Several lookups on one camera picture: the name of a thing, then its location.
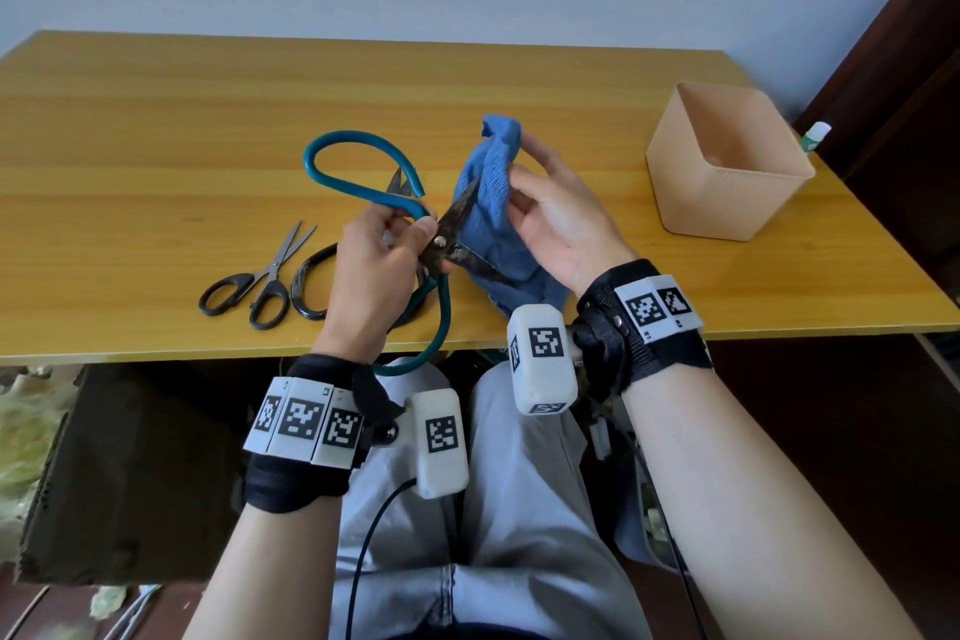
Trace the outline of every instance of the beige box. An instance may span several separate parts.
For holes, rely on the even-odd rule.
[[[749,241],[816,173],[755,88],[680,83],[647,148],[663,227]]]

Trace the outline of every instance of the blue towel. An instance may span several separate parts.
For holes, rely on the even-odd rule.
[[[483,118],[483,136],[486,139],[466,158],[453,191],[456,199],[471,181],[480,177],[476,204],[463,223],[458,240],[483,256],[513,281],[515,287],[474,274],[470,274],[470,278],[508,317],[524,304],[549,304],[562,312],[567,287],[537,263],[507,217],[510,199],[507,170],[521,148],[521,124],[509,116],[487,114]]]

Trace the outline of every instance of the wooden desk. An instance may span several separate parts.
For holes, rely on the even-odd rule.
[[[751,242],[666,233],[644,152],[679,80],[750,83],[718,51],[38,33],[0,61],[0,364],[305,352],[320,326],[293,311],[261,332],[246,307],[208,318],[197,298],[262,268],[297,220],[317,223],[282,270],[289,284],[363,207],[306,176],[306,144],[331,129],[382,135],[443,209],[487,112],[562,151],[637,252],[677,277],[709,339],[960,325],[819,161]],[[377,188],[393,171],[358,145],[320,160]],[[331,270],[312,277],[314,308]],[[463,273],[451,291],[446,346],[502,346],[485,294]],[[436,324],[434,306],[388,349],[422,348]]]

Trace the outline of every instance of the person's right hand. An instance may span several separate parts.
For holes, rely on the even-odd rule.
[[[510,166],[510,223],[536,261],[580,298],[594,279],[637,254],[557,150],[526,132],[520,146],[547,176]]]

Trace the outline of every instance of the teal-handled scissors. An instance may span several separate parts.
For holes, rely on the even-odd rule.
[[[386,205],[389,208],[402,210],[409,213],[414,219],[420,219],[430,215],[424,204],[415,200],[413,197],[406,197],[396,192],[382,192],[372,187],[357,185],[356,183],[331,177],[330,175],[320,172],[315,163],[317,153],[331,145],[339,145],[341,143],[368,145],[388,155],[390,159],[399,166],[399,171],[393,175],[393,179],[399,181],[401,173],[406,177],[406,183],[403,185],[402,192],[406,193],[409,191],[414,197],[424,196],[424,186],[421,184],[420,177],[414,169],[414,165],[407,159],[406,155],[392,142],[384,139],[382,136],[371,134],[370,132],[339,130],[318,136],[310,142],[303,151],[303,165],[306,167],[306,172],[311,178],[316,180],[320,185],[325,185],[328,188],[339,191],[340,193],[345,193],[348,196],[363,198],[373,203]],[[444,340],[450,331],[451,319],[450,284],[448,281],[449,277],[443,270],[443,261],[450,261],[486,279],[510,284],[511,281],[486,262],[484,258],[478,256],[474,251],[457,240],[457,234],[460,233],[460,228],[470,215],[471,209],[474,208],[479,184],[479,179],[473,180],[439,219],[437,223],[437,234],[434,236],[433,241],[423,250],[423,253],[420,254],[420,262],[426,268],[427,278],[410,296],[410,301],[398,320],[402,322],[405,320],[404,318],[410,319],[417,307],[426,299],[426,295],[436,289],[439,299],[439,326],[436,336],[433,337],[433,340],[427,345],[426,349],[412,360],[397,366],[375,364],[372,366],[374,373],[386,377],[395,377],[406,374],[407,372],[412,372],[425,364],[440,350],[441,346],[443,346]],[[391,183],[391,187],[388,188],[388,190],[397,191],[398,188]]]

